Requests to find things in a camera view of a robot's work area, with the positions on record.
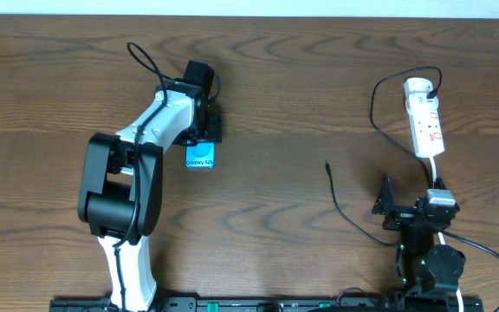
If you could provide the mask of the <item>smartphone with teal screen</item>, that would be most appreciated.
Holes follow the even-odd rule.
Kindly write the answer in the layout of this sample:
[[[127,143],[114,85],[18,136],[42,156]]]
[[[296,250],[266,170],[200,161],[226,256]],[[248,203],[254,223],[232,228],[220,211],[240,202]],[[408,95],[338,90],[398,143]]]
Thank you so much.
[[[215,166],[215,144],[198,143],[188,146],[185,154],[185,165],[189,169],[211,169]]]

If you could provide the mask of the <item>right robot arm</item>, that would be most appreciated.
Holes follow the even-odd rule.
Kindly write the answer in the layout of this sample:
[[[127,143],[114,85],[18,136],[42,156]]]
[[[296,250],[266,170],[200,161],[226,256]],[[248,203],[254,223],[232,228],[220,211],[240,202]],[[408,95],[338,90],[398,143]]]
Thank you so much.
[[[450,226],[459,211],[453,194],[443,185],[429,189],[414,205],[399,205],[390,177],[384,177],[372,213],[385,217],[385,230],[400,235],[396,271],[404,287],[387,299],[395,309],[459,310],[453,296],[459,289],[465,256],[448,244],[435,243],[435,236]]]

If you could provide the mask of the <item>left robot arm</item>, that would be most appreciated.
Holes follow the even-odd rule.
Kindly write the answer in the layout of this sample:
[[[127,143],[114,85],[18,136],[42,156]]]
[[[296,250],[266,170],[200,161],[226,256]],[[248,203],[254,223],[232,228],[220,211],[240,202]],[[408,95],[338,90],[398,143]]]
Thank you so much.
[[[152,104],[130,126],[95,133],[87,144],[78,216],[106,253],[116,309],[153,306],[158,284],[148,238],[162,207],[163,158],[172,145],[221,142],[220,115],[209,109],[215,81],[211,66],[191,60],[182,77],[156,87]]]

